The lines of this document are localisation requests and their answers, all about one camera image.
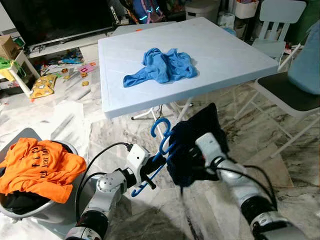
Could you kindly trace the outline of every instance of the television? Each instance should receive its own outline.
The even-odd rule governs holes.
[[[0,0],[27,46],[112,27],[107,0]]]

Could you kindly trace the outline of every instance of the cardboard box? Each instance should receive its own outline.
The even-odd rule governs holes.
[[[0,36],[0,57],[15,59],[19,51],[10,35]]]

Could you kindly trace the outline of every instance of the black cable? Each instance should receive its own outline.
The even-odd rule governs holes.
[[[232,172],[232,173],[235,173],[235,174],[239,174],[239,175],[241,175],[241,176],[244,176],[244,177],[246,177],[246,178],[254,181],[256,184],[259,185],[259,187],[261,187],[261,188],[263,189],[264,193],[270,198],[270,200],[271,200],[274,208],[275,208],[276,210],[278,210],[277,202],[274,203],[274,198],[273,198],[273,196],[271,195],[271,193],[268,191],[268,189],[267,189],[262,183],[260,183],[258,180],[254,179],[252,176],[249,176],[249,175],[247,175],[247,174],[245,174],[245,173],[243,173],[243,172],[240,172],[240,171],[237,171],[237,170],[233,170],[233,169],[230,169],[230,168],[217,167],[216,170],[229,171],[229,172]]]
[[[84,183],[82,184],[82,187],[79,189],[79,187],[78,187],[78,189],[79,189],[79,191],[78,191],[78,196],[79,196],[79,199],[80,199],[80,196],[81,196],[81,193],[82,193],[82,191],[84,190],[84,188],[85,188],[85,185],[86,185],[86,183],[92,178],[92,177],[94,177],[94,176],[96,176],[96,175],[105,175],[106,173],[105,172],[95,172],[95,173],[93,173],[93,174],[91,174],[90,176],[88,176],[86,179],[85,179],[85,181],[84,181]],[[78,204],[78,207],[77,207],[77,212],[76,212],[76,215],[79,215],[80,216],[80,212],[79,212],[79,205],[80,205],[80,201],[79,201],[79,199],[77,200],[77,202],[76,202],[76,204]]]
[[[111,144],[109,146],[107,146],[105,149],[103,149],[101,152],[99,152],[92,160],[91,162],[89,163],[88,167],[86,168],[82,178],[81,178],[81,181],[80,181],[80,184],[76,190],[76,193],[75,193],[75,200],[74,200],[74,207],[75,207],[75,219],[76,221],[79,220],[80,218],[80,213],[79,213],[79,198],[80,198],[80,195],[79,195],[79,190],[80,188],[82,188],[82,183],[86,177],[86,174],[88,173],[90,167],[92,166],[92,164],[94,163],[94,161],[101,155],[103,154],[105,151],[107,151],[108,149],[114,147],[114,146],[117,146],[117,145],[125,145],[127,150],[130,151],[131,148],[132,148],[132,144],[129,144],[129,143],[126,143],[126,142],[116,142],[114,144]]]
[[[87,183],[92,177],[94,177],[94,176],[96,176],[96,175],[105,175],[105,174],[107,174],[107,173],[106,173],[106,172],[95,172],[95,173],[89,175],[89,176],[85,179],[84,183],[82,184],[81,189],[79,189],[79,198],[81,197],[81,193],[82,193],[82,191],[84,190],[86,183]]]
[[[159,116],[156,118],[157,120],[161,117],[161,115],[162,115],[162,106],[163,106],[163,104],[161,104],[161,107],[159,107],[158,108],[158,110],[157,111],[159,111],[159,109],[160,109],[160,114],[159,114]]]
[[[268,177],[267,173],[262,168],[255,166],[255,165],[244,165],[244,167],[251,168],[251,169],[257,169],[258,171],[260,171],[263,174],[263,176],[266,179],[266,181],[269,185],[269,188],[270,188],[270,192],[272,195],[272,201],[273,201],[272,203],[275,206],[275,208],[278,209],[276,194],[275,194],[274,188],[272,187],[272,183],[271,183],[270,178]]]

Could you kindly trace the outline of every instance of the chair backrest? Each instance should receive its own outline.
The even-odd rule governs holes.
[[[261,4],[260,20],[264,21],[259,39],[265,39],[269,24],[273,22],[268,40],[283,41],[290,24],[296,23],[306,7],[304,1],[295,0],[264,0]],[[284,23],[279,38],[277,30],[279,23]]]
[[[303,49],[288,71],[291,83],[301,90],[320,95],[320,20],[311,28]]]

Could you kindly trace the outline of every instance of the backpack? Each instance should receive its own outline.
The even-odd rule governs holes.
[[[158,23],[165,18],[157,0],[133,0],[133,9],[141,24]]]

